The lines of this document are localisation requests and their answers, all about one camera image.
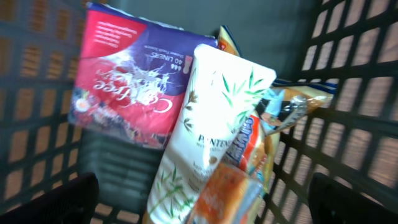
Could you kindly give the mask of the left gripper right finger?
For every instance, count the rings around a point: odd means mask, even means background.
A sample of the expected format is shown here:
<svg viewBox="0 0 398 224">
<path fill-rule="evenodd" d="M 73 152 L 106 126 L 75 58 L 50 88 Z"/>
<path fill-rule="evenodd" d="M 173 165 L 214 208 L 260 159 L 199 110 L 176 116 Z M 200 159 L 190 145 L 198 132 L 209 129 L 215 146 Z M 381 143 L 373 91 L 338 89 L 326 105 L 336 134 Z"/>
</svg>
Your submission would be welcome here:
<svg viewBox="0 0 398 224">
<path fill-rule="evenodd" d="M 315 173 L 308 188 L 313 224 L 397 224 L 397 214 L 325 174 Z"/>
</svg>

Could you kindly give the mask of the red purple pantyliner pack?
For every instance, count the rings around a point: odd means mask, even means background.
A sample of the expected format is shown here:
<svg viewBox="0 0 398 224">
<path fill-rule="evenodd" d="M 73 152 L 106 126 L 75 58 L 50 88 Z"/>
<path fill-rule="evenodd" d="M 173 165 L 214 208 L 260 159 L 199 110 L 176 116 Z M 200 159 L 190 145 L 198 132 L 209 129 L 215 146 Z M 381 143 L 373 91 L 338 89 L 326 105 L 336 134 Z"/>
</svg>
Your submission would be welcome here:
<svg viewBox="0 0 398 224">
<path fill-rule="evenodd" d="M 88 3 L 68 120 L 163 150 L 177 122 L 200 44 L 212 36 Z"/>
</svg>

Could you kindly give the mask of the small orange tissue pack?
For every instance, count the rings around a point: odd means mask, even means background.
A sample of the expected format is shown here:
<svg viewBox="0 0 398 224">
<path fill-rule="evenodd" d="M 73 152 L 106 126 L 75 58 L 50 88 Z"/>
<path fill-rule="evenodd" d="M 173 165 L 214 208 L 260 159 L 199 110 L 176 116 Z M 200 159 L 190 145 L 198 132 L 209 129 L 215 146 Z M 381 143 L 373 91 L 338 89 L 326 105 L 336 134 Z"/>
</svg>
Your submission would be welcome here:
<svg viewBox="0 0 398 224">
<path fill-rule="evenodd" d="M 262 190 L 259 180 L 235 166 L 220 163 L 190 212 L 187 223 L 249 223 L 249 211 Z"/>
</svg>

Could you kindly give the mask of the white Pantene tube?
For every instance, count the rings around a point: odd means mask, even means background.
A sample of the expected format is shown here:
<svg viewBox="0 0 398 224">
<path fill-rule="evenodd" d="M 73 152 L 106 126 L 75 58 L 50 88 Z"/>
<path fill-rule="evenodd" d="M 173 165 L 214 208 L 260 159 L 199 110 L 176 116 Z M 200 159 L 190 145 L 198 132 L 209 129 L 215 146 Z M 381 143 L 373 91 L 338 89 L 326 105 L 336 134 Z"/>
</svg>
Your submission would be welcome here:
<svg viewBox="0 0 398 224">
<path fill-rule="evenodd" d="M 143 223 L 183 223 L 241 126 L 277 75 L 209 45 L 194 50 L 185 98 Z"/>
</svg>

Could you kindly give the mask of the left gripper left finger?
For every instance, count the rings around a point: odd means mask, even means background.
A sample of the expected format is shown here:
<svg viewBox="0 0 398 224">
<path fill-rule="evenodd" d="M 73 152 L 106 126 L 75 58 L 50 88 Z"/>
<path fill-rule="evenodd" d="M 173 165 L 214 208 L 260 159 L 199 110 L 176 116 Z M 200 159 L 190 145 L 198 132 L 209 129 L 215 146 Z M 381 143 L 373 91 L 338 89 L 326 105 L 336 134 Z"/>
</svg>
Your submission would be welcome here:
<svg viewBox="0 0 398 224">
<path fill-rule="evenodd" d="M 88 172 L 1 215 L 1 224 L 89 223 L 98 197 L 98 179 Z"/>
</svg>

